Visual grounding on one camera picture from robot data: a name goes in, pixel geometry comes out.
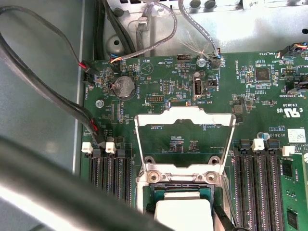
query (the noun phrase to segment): motherboard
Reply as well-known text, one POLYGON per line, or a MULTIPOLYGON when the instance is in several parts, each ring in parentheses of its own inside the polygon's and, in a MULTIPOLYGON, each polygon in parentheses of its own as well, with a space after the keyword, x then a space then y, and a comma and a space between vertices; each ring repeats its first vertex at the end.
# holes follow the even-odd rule
MULTIPOLYGON (((117 65, 93 61, 100 74, 86 85, 84 106, 116 151, 102 153, 84 128, 82 141, 91 142, 93 152, 82 156, 81 177, 136 207, 136 115, 177 106, 232 113, 236 123, 225 172, 237 223, 252 231, 307 230, 308 51, 283 59, 275 51, 226 53, 197 62, 190 54, 117 65), (255 138, 263 139, 264 150, 254 149, 255 138)), ((221 157, 228 129, 177 120, 140 127, 139 136, 146 162, 188 167, 221 157)), ((151 210, 157 194, 145 187, 143 195, 144 210, 151 210)))

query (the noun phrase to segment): black plastic cable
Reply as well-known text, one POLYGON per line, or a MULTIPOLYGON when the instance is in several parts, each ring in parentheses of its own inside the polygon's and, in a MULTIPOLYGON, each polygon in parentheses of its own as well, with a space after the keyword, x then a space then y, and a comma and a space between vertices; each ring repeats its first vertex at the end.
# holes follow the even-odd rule
POLYGON ((119 23, 119 21, 116 19, 114 13, 112 12, 107 0, 102 0, 106 14, 108 16, 108 19, 114 28, 117 36, 119 37, 123 47, 124 47, 124 53, 125 54, 132 54, 135 51, 135 47, 133 46, 133 42, 131 41, 131 38, 128 34, 128 32, 124 29, 124 27, 119 23))
POLYGON ((54 33, 56 33, 58 36, 60 36, 60 38, 63 39, 63 41, 68 46, 69 51, 71 52, 74 59, 76 60, 76 62, 80 63, 76 53, 74 52, 72 44, 69 42, 69 40, 65 36, 65 34, 63 34, 63 32, 61 30, 59 30, 53 24, 48 22, 46 19, 39 16, 37 13, 35 13, 35 12, 33 12, 33 11, 27 9, 27 8, 21 7, 21 6, 3 6, 3 7, 0 7, 0 15, 3 14, 4 12, 7 12, 7 11, 21 11, 21 12, 27 13, 27 14, 31 15, 32 17, 34 17, 35 19, 37 19, 40 23, 42 23, 44 26, 46 26, 48 29, 52 30, 54 33))
POLYGON ((129 45, 129 47, 130 47, 131 52, 132 52, 132 53, 136 52, 134 43, 133 43, 133 41, 131 40, 130 35, 129 35, 129 33, 127 32, 127 30, 125 30, 125 28, 124 28, 123 25, 120 23, 120 21, 119 21, 119 19, 118 19, 117 17, 115 17, 115 21, 116 21, 116 23, 118 24, 120 30, 122 31, 124 37, 126 38, 127 43, 128 43, 128 45, 129 45))
POLYGON ((93 26, 93 53, 94 60, 97 60, 97 29, 98 29, 98 18, 99 18, 99 0, 95 0, 94 3, 94 26, 93 26))
MULTIPOLYGON (((36 13, 32 12, 31 10, 23 7, 18 6, 6 6, 0 7, 0 15, 3 12, 10 11, 10 10, 18 10, 25 13, 28 13, 43 23, 46 27, 54 31, 58 34, 64 41, 67 43, 68 47, 70 48, 71 52, 73 53, 74 57, 79 62, 70 42, 66 38, 66 36, 57 29, 54 25, 46 21, 44 18, 40 17, 36 13)), ((21 58, 11 49, 11 47, 7 44, 5 39, 3 38, 2 34, 0 33, 0 58, 8 65, 8 67, 17 75, 19 76, 24 82, 29 84, 32 88, 34 88, 41 96, 46 98, 47 100, 51 101, 53 104, 61 108, 62 110, 68 112, 72 115, 75 119, 81 122, 87 130, 92 134, 94 140, 100 147, 105 146, 104 138, 101 135, 98 126, 95 125, 95 121, 92 118, 90 112, 81 107, 80 105, 66 99, 65 97, 59 95, 50 87, 48 87, 43 81, 39 79, 33 73, 33 71, 21 60, 21 58)))
POLYGON ((101 0, 97 0, 97 4, 98 4, 98 19, 97 19, 97 31, 95 37, 97 57, 94 57, 94 59, 103 60, 104 59, 103 31, 104 31, 104 21, 105 21, 105 7, 101 0))

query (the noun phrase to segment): green circuit board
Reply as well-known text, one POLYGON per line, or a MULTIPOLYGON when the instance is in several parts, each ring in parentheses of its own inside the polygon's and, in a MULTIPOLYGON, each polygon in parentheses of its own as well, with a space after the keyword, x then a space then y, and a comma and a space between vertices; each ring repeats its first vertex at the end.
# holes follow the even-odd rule
MULTIPOLYGON (((81 177, 135 207, 135 177, 141 166, 134 124, 136 115, 160 114, 172 106, 198 106, 207 113, 233 113, 236 127, 226 172, 234 207, 242 210, 246 217, 242 220, 243 225, 251 230, 267 230, 267 224, 253 224, 257 222, 252 216, 260 222, 265 215, 253 214, 250 202, 239 208, 235 167, 237 150, 242 155, 241 140, 251 142, 259 132, 266 132, 270 140, 278 141, 280 147, 274 151, 282 201, 283 220, 280 223, 286 231, 306 230, 308 189, 304 157, 308 153, 308 93, 287 94, 286 91, 295 81, 308 77, 308 51, 284 60, 278 58, 276 52, 227 53, 221 55, 219 62, 208 62, 205 67, 196 65, 196 57, 187 57, 184 61, 177 56, 131 58, 121 63, 121 74, 114 74, 109 61, 92 63, 100 75, 95 76, 94 84, 85 87, 84 106, 97 119, 107 141, 115 143, 120 156, 113 159, 113 163, 108 156, 99 159, 82 156, 81 177), (136 94, 130 100, 120 100, 110 90, 110 83, 120 76, 131 77, 136 82, 136 94), (202 91, 200 94, 196 94, 196 84, 201 85, 198 86, 202 91), (102 108, 95 105, 97 100, 103 101, 102 108), (281 157, 283 146, 295 146, 296 154, 281 157), (288 176, 284 175, 286 169, 289 170, 288 176)), ((218 125, 194 125, 186 120, 174 125, 140 127, 142 151, 145 156, 153 157, 156 163, 173 163, 178 167, 206 164, 211 156, 222 155, 229 129, 218 125)), ((86 129, 82 140, 92 142, 86 129)), ((249 167, 244 166, 242 170, 239 173, 244 177, 249 167)), ((245 181, 243 184, 248 193, 250 183, 245 181)), ((250 195, 242 196, 249 200, 250 195)), ((270 221, 276 215, 269 211, 268 225, 272 227, 269 230, 283 230, 282 227, 277 229, 279 225, 274 228, 276 224, 270 221)))

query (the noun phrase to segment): red wire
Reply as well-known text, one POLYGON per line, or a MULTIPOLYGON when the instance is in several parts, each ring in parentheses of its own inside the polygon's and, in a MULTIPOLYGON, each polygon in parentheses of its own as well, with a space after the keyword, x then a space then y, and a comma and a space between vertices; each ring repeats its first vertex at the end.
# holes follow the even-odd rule
POLYGON ((82 64, 82 63, 78 63, 78 65, 81 66, 83 69, 86 69, 86 68, 87 68, 87 67, 86 67, 84 64, 82 64))
POLYGON ((98 128, 94 125, 94 120, 93 120, 93 119, 91 120, 91 124, 92 124, 94 130, 95 130, 95 131, 98 131, 98 128))

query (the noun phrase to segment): metal bracket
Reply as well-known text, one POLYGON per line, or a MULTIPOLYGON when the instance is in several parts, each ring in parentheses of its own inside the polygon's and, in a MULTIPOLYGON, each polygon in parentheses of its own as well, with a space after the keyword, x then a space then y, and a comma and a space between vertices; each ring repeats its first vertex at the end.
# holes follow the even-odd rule
POLYGON ((148 17, 140 17, 138 19, 138 23, 145 25, 144 31, 148 31, 149 30, 149 28, 148 28, 148 17))
POLYGON ((190 181, 195 183, 206 182, 207 184, 221 186, 221 174, 229 152, 232 136, 235 129, 235 115, 210 114, 197 106, 171 107, 162 114, 141 114, 135 116, 136 135, 141 156, 142 168, 137 182, 137 209, 143 212, 143 187, 151 183, 171 182, 171 181, 190 181), (139 127, 146 125, 174 124, 178 119, 190 119, 194 124, 215 124, 231 127, 226 145, 220 159, 212 156, 207 165, 197 164, 188 167, 176 167, 173 164, 147 163, 144 160, 139 127))
POLYGON ((139 151, 141 156, 142 167, 145 172, 148 171, 158 171, 160 173, 166 173, 166 175, 177 175, 177 176, 188 176, 190 175, 200 175, 207 172, 217 172, 220 175, 222 174, 225 164, 226 157, 229 151, 231 144, 233 132, 235 129, 235 115, 231 113, 206 113, 202 108, 197 106, 179 106, 171 107, 168 110, 165 110, 162 114, 140 114, 135 116, 135 127, 137 140, 139 145, 139 151), (221 161, 219 163, 210 163, 207 165, 191 165, 188 168, 175 167, 172 164, 151 164, 145 163, 140 136, 139 136, 139 127, 146 125, 163 125, 163 124, 174 124, 178 119, 190 119, 194 124, 211 124, 211 125, 222 125, 231 127, 231 131, 228 135, 227 142, 222 154, 221 161))

